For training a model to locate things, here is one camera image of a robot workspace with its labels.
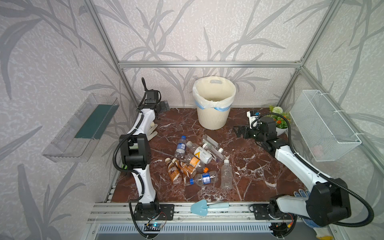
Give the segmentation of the clear rectangular green-label bottle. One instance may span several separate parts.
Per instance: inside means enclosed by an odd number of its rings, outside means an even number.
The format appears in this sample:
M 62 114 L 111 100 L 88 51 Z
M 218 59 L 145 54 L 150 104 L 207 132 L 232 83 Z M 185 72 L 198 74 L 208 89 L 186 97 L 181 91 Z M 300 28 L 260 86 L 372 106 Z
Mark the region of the clear rectangular green-label bottle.
M 217 163 L 221 163 L 226 159 L 223 155 L 224 149 L 220 147 L 218 142 L 213 140 L 208 135 L 203 135 L 202 141 L 203 148 L 213 155 L 213 158 Z

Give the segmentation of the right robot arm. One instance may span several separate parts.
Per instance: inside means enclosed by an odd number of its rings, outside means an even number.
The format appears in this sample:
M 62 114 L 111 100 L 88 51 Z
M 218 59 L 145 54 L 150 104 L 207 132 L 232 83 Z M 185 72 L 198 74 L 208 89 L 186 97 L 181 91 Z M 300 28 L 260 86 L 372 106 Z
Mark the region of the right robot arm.
M 293 214 L 312 220 L 320 227 L 330 224 L 359 228 L 369 225 L 375 217 L 371 205 L 355 192 L 348 189 L 342 179 L 333 179 L 324 174 L 300 156 L 292 141 L 277 136 L 273 113 L 254 113 L 254 120 L 247 126 L 234 126 L 238 138 L 253 139 L 266 152 L 294 173 L 310 191 L 304 198 L 289 195 L 277 195 L 270 199 L 268 213 L 272 218 L 283 214 Z M 350 197 L 361 202 L 368 211 L 365 220 L 357 223 L 345 223 L 343 220 L 352 215 Z

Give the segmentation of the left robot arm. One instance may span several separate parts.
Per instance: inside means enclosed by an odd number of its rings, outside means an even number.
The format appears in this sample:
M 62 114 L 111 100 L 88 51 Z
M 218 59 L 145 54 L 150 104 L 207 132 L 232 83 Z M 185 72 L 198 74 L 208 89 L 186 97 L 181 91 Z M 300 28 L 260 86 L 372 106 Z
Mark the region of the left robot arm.
M 134 176 L 139 197 L 136 200 L 137 214 L 158 214 L 159 201 L 153 187 L 150 175 L 152 161 L 150 135 L 154 133 L 152 125 L 159 113 L 169 110 L 167 101 L 162 101 L 160 91 L 149 90 L 146 81 L 142 78 L 144 96 L 136 108 L 138 111 L 134 126 L 126 135 L 121 135 L 119 143 L 113 153 L 113 165 L 122 173 L 131 173 Z

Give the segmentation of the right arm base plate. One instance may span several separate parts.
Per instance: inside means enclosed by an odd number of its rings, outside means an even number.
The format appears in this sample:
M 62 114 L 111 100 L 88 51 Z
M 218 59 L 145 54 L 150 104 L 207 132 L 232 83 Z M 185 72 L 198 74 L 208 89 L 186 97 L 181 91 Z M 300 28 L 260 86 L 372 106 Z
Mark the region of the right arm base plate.
M 275 210 L 270 210 L 270 204 L 252 204 L 249 206 L 249 211 L 254 214 L 255 220 L 279 220 L 279 221 L 289 221 L 292 222 L 294 220 L 293 215 L 288 213 L 282 213 Z

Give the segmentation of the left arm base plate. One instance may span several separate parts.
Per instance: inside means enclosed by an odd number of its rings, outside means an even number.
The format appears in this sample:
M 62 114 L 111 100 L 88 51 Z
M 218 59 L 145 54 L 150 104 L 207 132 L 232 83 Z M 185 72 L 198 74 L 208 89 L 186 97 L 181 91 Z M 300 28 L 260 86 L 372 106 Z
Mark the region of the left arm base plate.
M 155 218 L 156 220 L 171 221 L 174 218 L 174 204 L 138 203 L 134 210 L 136 221 L 145 221 Z

